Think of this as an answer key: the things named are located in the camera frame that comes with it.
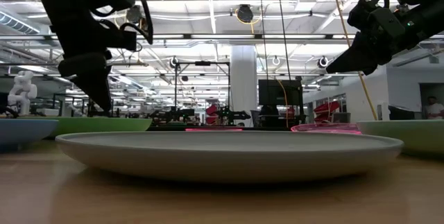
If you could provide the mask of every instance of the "white column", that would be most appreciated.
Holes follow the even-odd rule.
[[[232,110],[245,110],[251,115],[251,110],[257,109],[257,67],[254,46],[231,47],[231,98]],[[253,127],[252,119],[235,121],[244,123],[245,127]]]

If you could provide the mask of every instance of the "wooden table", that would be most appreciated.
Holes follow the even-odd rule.
[[[89,169],[54,148],[0,155],[1,224],[444,223],[444,162],[401,157],[368,175],[222,187]]]

